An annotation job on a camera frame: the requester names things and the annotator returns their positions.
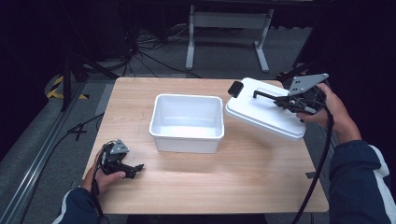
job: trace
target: black and yellow hazard tape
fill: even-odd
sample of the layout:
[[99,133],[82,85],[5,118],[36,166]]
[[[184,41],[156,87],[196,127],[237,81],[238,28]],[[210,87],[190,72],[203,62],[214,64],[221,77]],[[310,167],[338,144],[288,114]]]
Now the black and yellow hazard tape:
[[[61,85],[61,83],[64,81],[64,76],[59,75],[58,78],[56,78],[55,82],[53,83],[51,89],[49,90],[49,93],[47,93],[48,98],[59,98],[63,99],[64,95],[62,93],[57,93],[58,87]],[[90,99],[89,94],[81,94],[78,99],[80,100],[88,100]]]

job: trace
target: white bin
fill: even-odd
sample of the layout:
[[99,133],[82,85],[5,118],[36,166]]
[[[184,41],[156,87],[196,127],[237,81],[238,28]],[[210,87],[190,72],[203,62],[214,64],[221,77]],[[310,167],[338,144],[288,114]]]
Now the white bin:
[[158,95],[149,125],[157,149],[215,153],[224,136],[222,108],[216,96]]

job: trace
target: white plastic container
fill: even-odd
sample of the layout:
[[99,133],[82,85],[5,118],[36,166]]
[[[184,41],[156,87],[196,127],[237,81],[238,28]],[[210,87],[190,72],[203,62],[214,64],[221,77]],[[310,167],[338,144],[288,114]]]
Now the white plastic container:
[[300,122],[294,113],[278,107],[272,99],[262,96],[253,98],[254,91],[273,96],[286,96],[289,91],[250,77],[245,77],[241,82],[244,88],[237,98],[231,98],[225,106],[227,115],[291,140],[298,141],[304,137],[305,123]]
[[215,153],[224,136],[222,108],[215,96],[158,95],[149,125],[157,149]]

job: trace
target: hand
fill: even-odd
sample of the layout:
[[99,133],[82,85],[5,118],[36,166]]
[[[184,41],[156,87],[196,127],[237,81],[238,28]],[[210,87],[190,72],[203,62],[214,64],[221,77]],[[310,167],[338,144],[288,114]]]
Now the hand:
[[[89,192],[91,192],[93,171],[95,169],[96,162],[99,159],[100,153],[101,153],[101,150],[96,154],[95,162],[93,163],[93,166],[88,171],[88,173],[85,175],[85,178],[81,184],[81,187],[86,189]],[[99,169],[96,172],[96,181],[98,183],[99,193],[105,192],[107,190],[108,186],[110,186],[112,183],[116,182],[117,180],[123,179],[125,176],[126,176],[126,174],[123,171],[116,172],[111,175],[105,175],[105,173],[103,173],[102,169]]]
[[[319,83],[318,87],[326,94],[326,106],[329,108],[334,119],[332,130],[337,134],[338,143],[342,144],[352,140],[361,140],[361,133],[358,126],[347,113],[338,96],[324,83]],[[324,109],[319,110],[315,115],[297,113],[297,118],[305,122],[315,122],[323,128],[327,128],[327,112]]]

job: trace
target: person's left hand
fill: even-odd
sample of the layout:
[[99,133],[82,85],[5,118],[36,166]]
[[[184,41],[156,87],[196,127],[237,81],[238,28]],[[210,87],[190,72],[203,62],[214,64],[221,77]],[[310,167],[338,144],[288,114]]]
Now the person's left hand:
[[[93,172],[94,172],[94,169],[95,169],[95,166],[96,166],[96,162],[99,159],[100,152],[101,151],[99,151],[96,154],[96,158],[95,158],[95,161],[93,163],[93,166],[88,171],[88,173],[85,175],[85,178],[84,178],[84,180],[83,180],[83,182],[81,184],[81,187],[86,189],[89,192],[91,192]],[[123,171],[116,172],[116,173],[111,174],[111,175],[106,175],[105,173],[103,173],[102,169],[99,168],[99,170],[96,172],[96,182],[97,182],[98,187],[99,187],[99,193],[105,192],[107,190],[108,186],[110,186],[111,184],[113,184],[117,180],[123,179],[125,176],[126,176],[126,174]]]

